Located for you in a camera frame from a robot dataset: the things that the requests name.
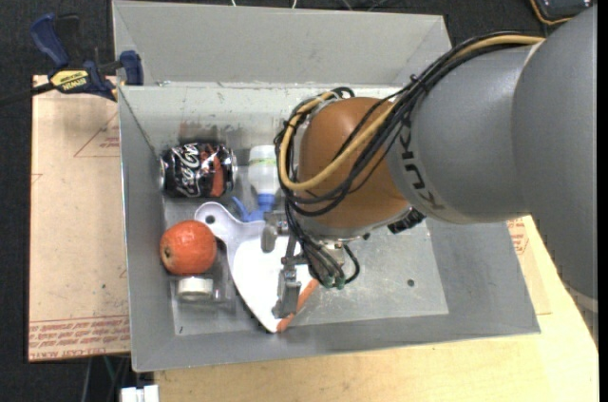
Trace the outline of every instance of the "orange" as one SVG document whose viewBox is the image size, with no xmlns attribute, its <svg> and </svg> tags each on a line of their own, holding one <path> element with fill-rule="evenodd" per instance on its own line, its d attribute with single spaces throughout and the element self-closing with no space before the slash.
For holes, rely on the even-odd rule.
<svg viewBox="0 0 608 402">
<path fill-rule="evenodd" d="M 216 237 L 200 221 L 176 223 L 161 238 L 162 263 L 176 276 L 202 274 L 213 265 L 217 252 Z"/>
</svg>

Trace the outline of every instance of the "soda can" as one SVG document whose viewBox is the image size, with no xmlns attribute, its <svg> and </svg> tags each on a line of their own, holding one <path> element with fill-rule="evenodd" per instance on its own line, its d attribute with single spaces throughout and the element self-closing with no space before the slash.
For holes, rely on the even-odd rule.
<svg viewBox="0 0 608 402">
<path fill-rule="evenodd" d="M 161 190 L 172 197 L 218 198 L 230 192 L 237 158 L 223 144 L 187 144 L 161 155 Z"/>
</svg>

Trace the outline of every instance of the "yellow cable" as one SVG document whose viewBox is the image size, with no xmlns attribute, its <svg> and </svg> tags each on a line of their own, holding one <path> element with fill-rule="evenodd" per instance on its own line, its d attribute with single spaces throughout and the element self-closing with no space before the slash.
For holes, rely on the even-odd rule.
<svg viewBox="0 0 608 402">
<path fill-rule="evenodd" d="M 283 137 L 283 141 L 281 142 L 281 149 L 279 152 L 278 175 L 279 175 L 281 181 L 283 182 L 283 184 L 286 187 L 288 187 L 289 189 L 291 189 L 292 191 L 305 191 L 306 189 L 311 189 L 311 188 L 319 185 L 323 181 L 325 181 L 333 172 L 335 172 L 335 170 L 340 165 L 342 165 L 342 163 L 357 149 L 357 147 L 359 147 L 370 135 L 375 133 L 375 131 L 380 127 L 380 125 L 387 119 L 387 117 L 389 116 L 393 107 L 394 107 L 394 104 L 390 108 L 388 108 L 384 113 L 382 113 L 382 115 L 380 115 L 378 118 L 376 118 L 371 123 L 371 125 L 368 126 L 359 136 L 357 136 L 357 138 L 354 139 L 351 142 L 351 144 L 348 147 L 346 147 L 346 149 L 344 149 L 344 151 L 338 157 L 335 158 L 335 160 L 333 160 L 331 163 L 329 163 L 327 165 L 327 167 L 325 167 L 321 172 L 319 172 L 313 178 L 308 179 L 307 181 L 304 181 L 304 182 L 291 181 L 287 175 L 287 170 L 286 170 L 286 165 L 285 165 L 285 163 L 287 162 L 287 145 L 289 144 L 290 140 L 292 139 L 293 130 L 294 130 L 293 125 L 295 124 L 295 120 L 297 119 L 296 117 L 294 117 L 290 121 L 291 126 L 288 125 L 287 131 L 285 132 L 285 136 Z M 306 110 L 303 110 L 302 108 L 300 108 L 297 111 L 297 113 L 299 113 L 300 111 L 302 111 L 302 112 L 308 111 L 308 109 L 311 109 L 311 106 L 309 106 Z"/>
<path fill-rule="evenodd" d="M 487 48 L 489 46 L 499 46 L 502 44 L 521 44 L 523 46 L 533 46 L 534 44 L 538 44 L 538 42 L 542 42 L 544 39 L 542 37 L 532 37 L 530 35 L 499 35 L 497 37 L 489 37 L 484 39 L 483 41 L 476 42 L 462 49 L 460 52 L 454 54 L 449 61 L 453 61 L 454 59 L 458 59 L 469 52 L 474 50 L 478 50 L 480 48 Z"/>
<path fill-rule="evenodd" d="M 502 45 L 502 44 L 521 44 L 523 46 L 531 46 L 534 44 L 538 44 L 538 42 L 542 42 L 543 40 L 544 39 L 542 37 L 531 37 L 528 35 L 500 35 L 497 37 L 489 37 L 487 39 L 484 39 L 482 41 L 471 44 L 470 46 L 467 46 L 466 48 L 460 50 L 459 52 L 454 54 L 454 56 L 452 56 L 448 62 L 452 61 L 453 59 L 457 59 L 463 55 L 466 55 L 469 52 L 480 49 L 480 48 L 486 48 L 486 47 L 497 46 L 497 45 Z M 338 157 L 336 157 L 333 161 L 331 161 L 316 176 L 314 176 L 313 178 L 310 178 L 304 182 L 293 182 L 289 179 L 289 176 L 287 173 L 287 166 L 286 166 L 287 148 L 294 135 L 295 124 L 298 120 L 298 115 L 301 115 L 302 113 L 306 113 L 307 111 L 312 110 L 317 105 L 324 102 L 325 100 L 327 100 L 327 98 L 329 98 L 331 96 L 334 96 L 333 93 L 326 92 L 326 93 L 323 93 L 322 95 L 320 95 L 315 100 L 312 100 L 311 102 L 303 105 L 301 108 L 299 108 L 297 110 L 294 117 L 289 121 L 289 123 L 287 125 L 285 135 L 283 136 L 283 140 L 281 141 L 281 147 L 280 147 L 280 152 L 279 152 L 278 175 L 279 175 L 283 185 L 285 185 L 288 189 L 291 189 L 292 191 L 305 191 L 307 189 L 311 189 L 311 188 L 319 185 L 320 183 L 322 183 L 323 181 L 328 179 L 329 176 L 333 172 L 335 172 L 335 170 L 340 165 L 342 165 L 342 163 L 357 149 L 357 147 L 359 147 L 365 140 L 367 140 L 370 135 L 375 133 L 375 131 L 380 127 L 380 125 L 382 125 L 382 123 L 387 119 L 387 117 L 389 116 L 390 112 L 392 111 L 392 109 L 394 107 L 394 103 L 393 103 L 390 106 L 390 108 L 388 108 L 384 113 L 382 113 L 380 116 L 378 116 L 378 118 L 376 118 L 371 123 L 371 125 L 368 126 L 363 132 L 361 132 L 361 134 L 358 135 L 356 137 L 356 139 L 354 139 L 351 142 L 351 144 L 348 147 L 346 147 L 346 149 L 344 149 Z"/>
</svg>

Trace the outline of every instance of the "cardboard sheet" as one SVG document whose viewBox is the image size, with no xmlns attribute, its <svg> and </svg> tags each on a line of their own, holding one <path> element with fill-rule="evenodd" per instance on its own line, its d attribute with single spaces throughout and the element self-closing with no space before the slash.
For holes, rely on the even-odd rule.
<svg viewBox="0 0 608 402">
<path fill-rule="evenodd" d="M 130 349 L 117 104 L 33 99 L 30 361 Z"/>
</svg>

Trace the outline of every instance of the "plastic bottle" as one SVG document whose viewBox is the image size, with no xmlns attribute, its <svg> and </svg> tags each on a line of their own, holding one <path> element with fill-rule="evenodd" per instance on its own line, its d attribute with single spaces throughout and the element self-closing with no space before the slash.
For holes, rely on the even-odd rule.
<svg viewBox="0 0 608 402">
<path fill-rule="evenodd" d="M 257 192 L 257 210 L 247 212 L 240 201 L 235 201 L 241 210 L 243 221 L 264 220 L 264 213 L 273 210 L 275 193 L 279 187 L 276 172 L 274 145 L 257 145 L 249 152 L 249 183 Z"/>
</svg>

